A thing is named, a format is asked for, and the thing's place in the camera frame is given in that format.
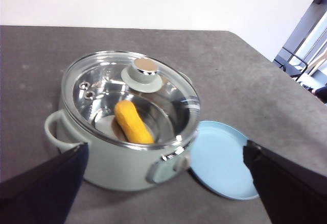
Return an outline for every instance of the table surface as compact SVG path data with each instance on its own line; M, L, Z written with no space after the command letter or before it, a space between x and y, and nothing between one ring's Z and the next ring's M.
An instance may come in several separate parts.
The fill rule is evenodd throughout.
M1 27L1 177L58 154L43 123L78 57L104 50L146 54L181 70L201 99L201 119L327 175L327 107L241 38L225 31ZM140 192L83 182L66 223L270 223L259 198L215 195L188 172Z

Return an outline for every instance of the pot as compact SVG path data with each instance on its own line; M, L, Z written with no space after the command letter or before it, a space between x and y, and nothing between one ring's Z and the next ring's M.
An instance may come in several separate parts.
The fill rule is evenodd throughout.
M124 99L135 104L155 143L127 141L113 112ZM188 77L156 59L116 51L84 56L65 72L59 104L44 123L45 133L61 152L88 143L84 178L91 183L142 190L190 165L199 98Z

